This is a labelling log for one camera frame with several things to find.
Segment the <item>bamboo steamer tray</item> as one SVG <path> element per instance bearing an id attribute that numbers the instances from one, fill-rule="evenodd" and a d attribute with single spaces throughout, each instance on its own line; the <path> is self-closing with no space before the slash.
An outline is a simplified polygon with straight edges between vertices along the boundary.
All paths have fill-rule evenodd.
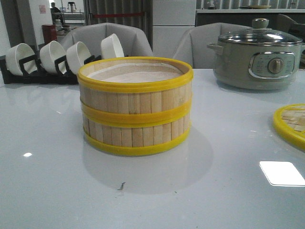
<path id="1" fill-rule="evenodd" d="M 166 63 L 183 74 L 147 83 L 112 83 L 88 77 L 93 72 L 123 63 Z M 123 57 L 94 61 L 78 72 L 81 109 L 87 118 L 104 125 L 147 127 L 166 124 L 189 114 L 192 79 L 192 67 L 175 59 Z"/>
<path id="2" fill-rule="evenodd" d="M 148 127 L 114 127 L 83 117 L 85 139 L 93 147 L 120 156 L 147 156 L 181 144 L 190 132 L 190 115 L 166 124 Z"/>

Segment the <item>woven bamboo steamer lid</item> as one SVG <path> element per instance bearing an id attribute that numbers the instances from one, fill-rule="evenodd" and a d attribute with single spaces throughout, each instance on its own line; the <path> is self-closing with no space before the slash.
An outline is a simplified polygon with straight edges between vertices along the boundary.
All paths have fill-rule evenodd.
<path id="1" fill-rule="evenodd" d="M 286 142 L 305 151 L 305 104 L 290 104 L 277 109 L 273 126 Z"/>

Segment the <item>white bowl right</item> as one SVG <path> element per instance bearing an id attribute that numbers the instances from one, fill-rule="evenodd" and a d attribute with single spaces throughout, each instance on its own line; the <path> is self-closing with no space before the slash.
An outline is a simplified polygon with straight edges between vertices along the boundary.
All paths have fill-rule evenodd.
<path id="1" fill-rule="evenodd" d="M 124 57 L 122 45 L 118 36 L 113 33 L 101 41 L 102 59 Z"/>

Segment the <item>white bowl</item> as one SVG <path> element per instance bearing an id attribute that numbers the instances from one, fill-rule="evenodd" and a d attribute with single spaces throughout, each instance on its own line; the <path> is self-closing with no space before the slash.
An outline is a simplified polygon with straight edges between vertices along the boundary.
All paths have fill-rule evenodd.
<path id="1" fill-rule="evenodd" d="M 23 76 L 19 60 L 34 55 L 33 49 L 25 43 L 10 48 L 5 56 L 7 69 L 13 74 Z"/>
<path id="2" fill-rule="evenodd" d="M 51 74 L 57 74 L 54 61 L 66 55 L 66 51 L 57 41 L 51 41 L 40 50 L 40 60 L 43 68 Z"/>
<path id="3" fill-rule="evenodd" d="M 84 66 L 84 61 L 91 57 L 91 53 L 83 42 L 77 42 L 67 49 L 67 63 L 73 74 L 77 74 L 79 69 Z"/>
<path id="4" fill-rule="evenodd" d="M 124 57 L 122 45 L 118 36 L 113 33 L 101 41 L 102 59 Z"/>

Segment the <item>white cabinet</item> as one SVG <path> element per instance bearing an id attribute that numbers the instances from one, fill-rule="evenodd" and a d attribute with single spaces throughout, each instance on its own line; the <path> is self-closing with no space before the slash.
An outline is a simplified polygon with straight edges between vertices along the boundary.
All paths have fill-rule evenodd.
<path id="1" fill-rule="evenodd" d="M 152 51 L 171 58 L 185 31 L 195 26 L 195 0 L 154 0 L 152 2 Z"/>

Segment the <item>grey-green electric cooking pot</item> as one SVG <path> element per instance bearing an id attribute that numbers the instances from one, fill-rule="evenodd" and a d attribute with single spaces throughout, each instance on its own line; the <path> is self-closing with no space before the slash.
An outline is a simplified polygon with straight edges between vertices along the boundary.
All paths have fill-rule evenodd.
<path id="1" fill-rule="evenodd" d="M 244 89 L 277 90 L 293 83 L 304 43 L 255 45 L 231 42 L 209 43 L 215 52 L 213 72 L 228 85 Z"/>

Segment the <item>black bowl rack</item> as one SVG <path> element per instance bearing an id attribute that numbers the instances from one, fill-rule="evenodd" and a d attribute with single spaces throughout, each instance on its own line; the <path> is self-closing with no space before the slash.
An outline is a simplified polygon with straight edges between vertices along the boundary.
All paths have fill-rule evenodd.
<path id="1" fill-rule="evenodd" d="M 25 70 L 25 64 L 30 61 L 34 61 L 37 70 L 32 73 L 28 73 Z M 48 73 L 42 66 L 41 60 L 37 55 L 32 55 L 26 58 L 19 60 L 19 64 L 21 64 L 21 72 L 22 75 L 13 75 L 6 66 L 5 56 L 0 57 L 0 69 L 2 71 L 2 78 L 5 84 L 10 83 L 40 83 L 40 84 L 77 84 L 77 76 L 72 73 L 70 70 L 66 56 L 60 57 L 54 61 L 56 74 Z"/>

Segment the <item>red bin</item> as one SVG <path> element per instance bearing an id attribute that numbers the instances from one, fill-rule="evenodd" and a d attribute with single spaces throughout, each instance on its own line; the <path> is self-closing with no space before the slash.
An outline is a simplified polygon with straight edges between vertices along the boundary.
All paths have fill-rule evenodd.
<path id="1" fill-rule="evenodd" d="M 57 40 L 56 26 L 54 24 L 43 24 L 42 33 L 45 44 Z"/>

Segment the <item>glass pot lid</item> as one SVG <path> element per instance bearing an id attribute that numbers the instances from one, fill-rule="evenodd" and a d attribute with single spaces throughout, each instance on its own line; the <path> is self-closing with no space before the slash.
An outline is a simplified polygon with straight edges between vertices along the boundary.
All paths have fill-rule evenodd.
<path id="1" fill-rule="evenodd" d="M 252 27 L 230 31 L 220 35 L 218 41 L 238 44 L 262 46 L 294 46 L 302 44 L 303 40 L 289 33 L 268 28 L 269 20 L 256 18 Z"/>

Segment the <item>person in background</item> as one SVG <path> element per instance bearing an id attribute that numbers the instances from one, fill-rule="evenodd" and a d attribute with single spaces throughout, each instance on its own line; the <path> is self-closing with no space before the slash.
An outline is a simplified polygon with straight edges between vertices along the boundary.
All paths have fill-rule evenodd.
<path id="1" fill-rule="evenodd" d="M 61 24 L 64 24 L 61 11 L 56 7 L 55 2 L 51 2 L 51 17 L 53 23 L 56 23 L 56 20 L 60 20 Z"/>

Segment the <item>white bowl far left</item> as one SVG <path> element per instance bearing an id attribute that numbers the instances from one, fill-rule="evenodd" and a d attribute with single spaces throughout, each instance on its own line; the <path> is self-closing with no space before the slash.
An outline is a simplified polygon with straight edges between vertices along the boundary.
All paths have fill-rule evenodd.
<path id="1" fill-rule="evenodd" d="M 33 49 L 25 43 L 10 48 L 5 56 L 7 69 L 13 74 L 23 76 L 19 60 L 34 55 Z"/>

